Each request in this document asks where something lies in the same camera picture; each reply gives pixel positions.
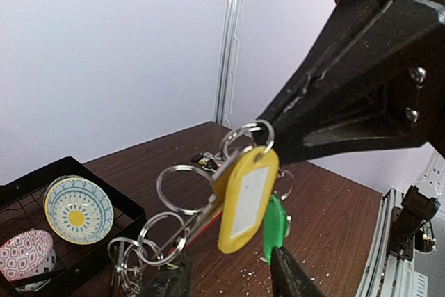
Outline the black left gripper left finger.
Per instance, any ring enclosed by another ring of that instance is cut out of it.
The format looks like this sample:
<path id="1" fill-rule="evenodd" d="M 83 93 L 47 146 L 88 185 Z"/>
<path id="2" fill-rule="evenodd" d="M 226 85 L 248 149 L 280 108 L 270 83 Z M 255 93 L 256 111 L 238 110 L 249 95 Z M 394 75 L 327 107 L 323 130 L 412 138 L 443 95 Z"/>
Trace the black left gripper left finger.
<path id="1" fill-rule="evenodd" d="M 181 254 L 173 260 L 170 266 L 162 266 L 156 275 L 144 285 L 139 296 L 191 296 L 191 274 L 191 261 L 185 254 Z"/>

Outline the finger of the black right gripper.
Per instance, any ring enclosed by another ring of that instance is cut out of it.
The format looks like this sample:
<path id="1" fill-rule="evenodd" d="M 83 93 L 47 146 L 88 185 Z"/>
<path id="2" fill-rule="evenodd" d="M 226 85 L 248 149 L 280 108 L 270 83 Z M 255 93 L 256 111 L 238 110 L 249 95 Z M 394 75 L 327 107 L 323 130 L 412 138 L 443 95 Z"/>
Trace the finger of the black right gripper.
<path id="1" fill-rule="evenodd" d="M 335 0 L 255 136 L 284 164 L 429 143 L 444 152 L 444 0 Z"/>

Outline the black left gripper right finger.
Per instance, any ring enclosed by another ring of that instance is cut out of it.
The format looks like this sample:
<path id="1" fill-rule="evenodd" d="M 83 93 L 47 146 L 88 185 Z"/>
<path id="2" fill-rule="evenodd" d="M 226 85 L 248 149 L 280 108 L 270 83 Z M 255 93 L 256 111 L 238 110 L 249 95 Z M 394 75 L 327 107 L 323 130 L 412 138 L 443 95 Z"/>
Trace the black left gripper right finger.
<path id="1" fill-rule="evenodd" d="M 270 274 L 274 297 L 325 296 L 284 246 L 274 246 L 270 260 Z"/>

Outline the red handled keyring with keys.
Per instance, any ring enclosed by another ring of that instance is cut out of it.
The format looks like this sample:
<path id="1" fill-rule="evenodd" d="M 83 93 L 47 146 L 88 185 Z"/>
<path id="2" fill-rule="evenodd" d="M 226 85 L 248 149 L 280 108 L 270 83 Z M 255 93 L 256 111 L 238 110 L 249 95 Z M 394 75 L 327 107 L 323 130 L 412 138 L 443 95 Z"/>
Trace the red handled keyring with keys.
<path id="1" fill-rule="evenodd" d="M 226 168 L 230 159 L 261 145 L 267 150 L 273 149 L 274 143 L 273 126 L 265 120 L 255 120 L 229 131 L 221 140 L 218 152 L 212 154 L 215 159 L 224 161 L 217 171 L 205 170 L 198 163 L 175 165 L 163 170 L 156 180 L 156 192 L 166 211 L 148 219 L 136 239 L 116 237 L 108 243 L 108 256 L 113 263 L 109 294 L 139 296 L 144 285 L 162 266 L 170 266 L 174 259 L 183 254 L 184 248 L 216 220 L 221 223 L 223 204 L 214 186 L 220 174 L 218 171 L 222 167 Z M 175 172 L 192 172 L 205 178 L 211 186 L 211 195 L 203 207 L 186 209 L 175 205 L 166 197 L 163 181 Z M 271 193 L 281 201 L 289 194 L 276 193 L 273 189 Z"/>

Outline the green tagged key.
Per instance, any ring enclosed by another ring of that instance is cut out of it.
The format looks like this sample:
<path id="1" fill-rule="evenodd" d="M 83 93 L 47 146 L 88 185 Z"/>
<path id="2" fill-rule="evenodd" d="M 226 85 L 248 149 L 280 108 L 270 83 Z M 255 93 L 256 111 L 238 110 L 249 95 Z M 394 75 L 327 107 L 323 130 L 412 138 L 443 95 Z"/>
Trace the green tagged key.
<path id="1" fill-rule="evenodd" d="M 284 239 L 289 235 L 290 215 L 276 195 L 271 195 L 263 219 L 263 253 L 268 265 L 271 264 L 272 250 L 282 247 Z"/>

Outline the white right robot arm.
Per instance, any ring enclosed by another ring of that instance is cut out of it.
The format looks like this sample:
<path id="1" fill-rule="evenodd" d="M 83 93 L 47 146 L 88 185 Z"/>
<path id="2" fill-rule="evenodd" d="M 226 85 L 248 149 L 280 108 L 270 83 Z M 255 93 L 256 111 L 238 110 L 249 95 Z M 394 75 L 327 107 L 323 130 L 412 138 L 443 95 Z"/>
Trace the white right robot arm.
<path id="1" fill-rule="evenodd" d="M 335 0 L 261 114 L 283 164 L 444 194 L 444 0 Z"/>

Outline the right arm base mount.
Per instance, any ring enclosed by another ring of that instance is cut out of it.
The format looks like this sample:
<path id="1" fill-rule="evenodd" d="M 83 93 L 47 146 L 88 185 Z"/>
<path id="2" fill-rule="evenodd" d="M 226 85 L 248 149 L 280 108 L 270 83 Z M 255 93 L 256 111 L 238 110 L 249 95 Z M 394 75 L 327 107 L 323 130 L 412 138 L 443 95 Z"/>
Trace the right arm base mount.
<path id="1" fill-rule="evenodd" d="M 417 186 L 411 186 L 403 196 L 400 206 L 391 213 L 391 225 L 387 254 L 398 259 L 412 261 L 419 231 L 424 223 L 431 220 L 439 211 L 437 198 L 427 198 Z"/>

